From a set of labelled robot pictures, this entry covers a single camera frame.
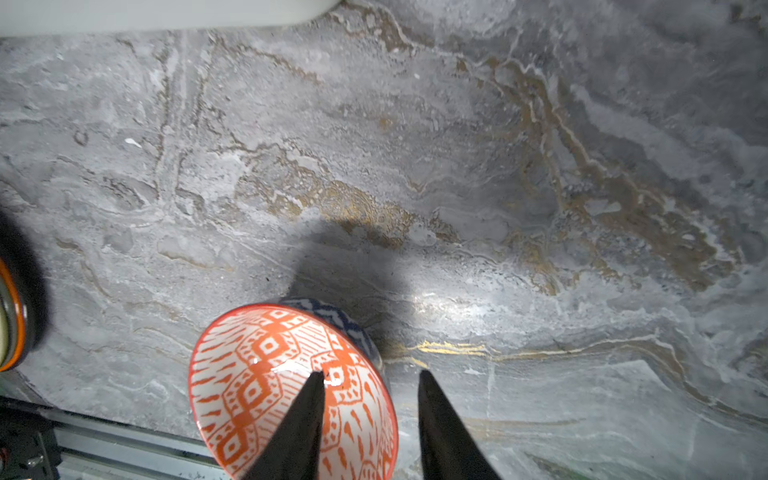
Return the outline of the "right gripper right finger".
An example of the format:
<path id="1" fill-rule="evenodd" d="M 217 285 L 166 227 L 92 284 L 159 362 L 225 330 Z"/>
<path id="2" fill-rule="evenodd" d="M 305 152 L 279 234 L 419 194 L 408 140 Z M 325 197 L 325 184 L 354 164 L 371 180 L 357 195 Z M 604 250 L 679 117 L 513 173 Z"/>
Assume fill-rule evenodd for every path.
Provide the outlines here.
<path id="1" fill-rule="evenodd" d="M 500 479 L 428 370 L 419 375 L 418 424 L 424 479 Z"/>

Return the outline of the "lavender bowl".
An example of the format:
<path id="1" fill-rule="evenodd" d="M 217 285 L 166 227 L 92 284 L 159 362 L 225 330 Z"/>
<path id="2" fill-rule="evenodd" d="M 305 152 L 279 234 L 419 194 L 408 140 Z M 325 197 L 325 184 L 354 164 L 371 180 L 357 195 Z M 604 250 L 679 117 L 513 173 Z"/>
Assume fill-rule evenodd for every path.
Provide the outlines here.
<path id="1" fill-rule="evenodd" d="M 372 338 L 358 322 L 343 310 L 328 302 L 306 297 L 285 297 L 281 298 L 278 304 L 308 312 L 342 331 L 366 355 L 379 374 L 382 377 L 385 376 L 383 359 Z"/>

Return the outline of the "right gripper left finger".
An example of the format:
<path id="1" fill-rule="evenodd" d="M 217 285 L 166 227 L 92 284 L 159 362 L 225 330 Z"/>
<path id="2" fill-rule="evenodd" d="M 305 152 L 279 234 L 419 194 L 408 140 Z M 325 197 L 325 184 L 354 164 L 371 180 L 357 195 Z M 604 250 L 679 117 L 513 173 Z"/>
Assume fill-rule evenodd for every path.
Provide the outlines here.
<path id="1" fill-rule="evenodd" d="M 317 479 L 324 405 L 324 374 L 315 371 L 243 479 Z"/>

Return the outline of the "red patterned bowl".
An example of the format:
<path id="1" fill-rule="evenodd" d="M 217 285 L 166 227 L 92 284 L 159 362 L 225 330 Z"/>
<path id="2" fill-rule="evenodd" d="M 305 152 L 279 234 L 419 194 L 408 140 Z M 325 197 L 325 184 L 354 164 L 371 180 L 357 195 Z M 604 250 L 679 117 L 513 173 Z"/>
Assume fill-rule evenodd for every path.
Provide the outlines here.
<path id="1" fill-rule="evenodd" d="M 319 478 L 393 477 L 399 433 L 386 377 L 342 331 L 277 301 L 217 318 L 190 361 L 197 427 L 231 478 L 243 478 L 315 371 L 325 376 Z"/>

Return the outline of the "white plastic bin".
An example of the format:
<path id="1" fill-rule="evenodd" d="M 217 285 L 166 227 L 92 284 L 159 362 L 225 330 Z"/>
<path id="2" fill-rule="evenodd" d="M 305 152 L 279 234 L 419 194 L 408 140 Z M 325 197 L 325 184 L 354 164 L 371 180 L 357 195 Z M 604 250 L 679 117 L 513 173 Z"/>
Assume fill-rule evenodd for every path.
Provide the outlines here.
<path id="1" fill-rule="evenodd" d="M 273 27 L 313 20 L 337 0 L 3 1 L 1 36 Z"/>

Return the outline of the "yellow-brown ceramic plate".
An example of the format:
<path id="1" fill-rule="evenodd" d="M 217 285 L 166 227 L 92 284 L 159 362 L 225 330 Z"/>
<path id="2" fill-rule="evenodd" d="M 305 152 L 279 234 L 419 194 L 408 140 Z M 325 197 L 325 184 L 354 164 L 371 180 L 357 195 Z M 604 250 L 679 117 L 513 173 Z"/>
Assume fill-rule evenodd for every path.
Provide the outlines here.
<path id="1" fill-rule="evenodd" d="M 19 366 L 34 340 L 21 280 L 1 256 L 1 371 Z"/>

